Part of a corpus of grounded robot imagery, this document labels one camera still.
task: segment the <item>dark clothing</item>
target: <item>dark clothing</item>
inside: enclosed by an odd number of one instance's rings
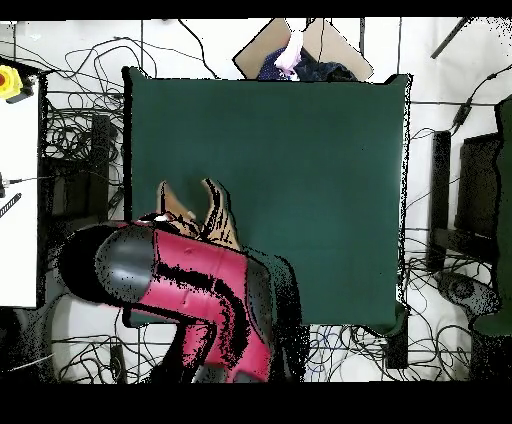
[[[285,47],[276,50],[265,58],[265,62],[258,74],[258,80],[287,81],[289,78],[278,69],[274,62],[285,50]],[[328,82],[350,82],[357,81],[355,75],[341,63],[327,62],[318,63],[304,49],[301,52],[301,61],[294,68],[300,81],[328,81]]]

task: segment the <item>black border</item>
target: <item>black border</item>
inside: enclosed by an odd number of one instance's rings
[[[132,89],[131,67],[123,66],[121,74],[124,81],[123,108],[123,186],[124,186],[124,220],[132,220]]]

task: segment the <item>green cloth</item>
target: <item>green cloth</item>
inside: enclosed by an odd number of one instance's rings
[[[129,75],[133,218],[154,210],[162,180],[205,217],[200,180],[210,177],[230,194],[240,244],[293,266],[304,324],[395,324],[407,76],[366,84]]]
[[[498,130],[503,146],[496,158],[501,189],[496,226],[499,258],[495,287],[501,308],[497,314],[478,317],[474,329],[487,336],[512,336],[512,99],[496,106]]]

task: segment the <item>yellow emergency stop button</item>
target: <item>yellow emergency stop button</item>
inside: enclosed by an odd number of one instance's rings
[[[18,71],[10,66],[0,65],[0,99],[10,99],[20,94],[23,83]]]

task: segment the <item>cardboard box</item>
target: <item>cardboard box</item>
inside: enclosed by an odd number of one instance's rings
[[[233,58],[233,62],[245,78],[256,79],[265,58],[277,49],[286,47],[290,35],[286,20],[274,18]],[[303,47],[316,60],[321,50],[320,62],[341,63],[359,81],[365,81],[373,74],[368,61],[325,19],[317,18],[307,27]]]

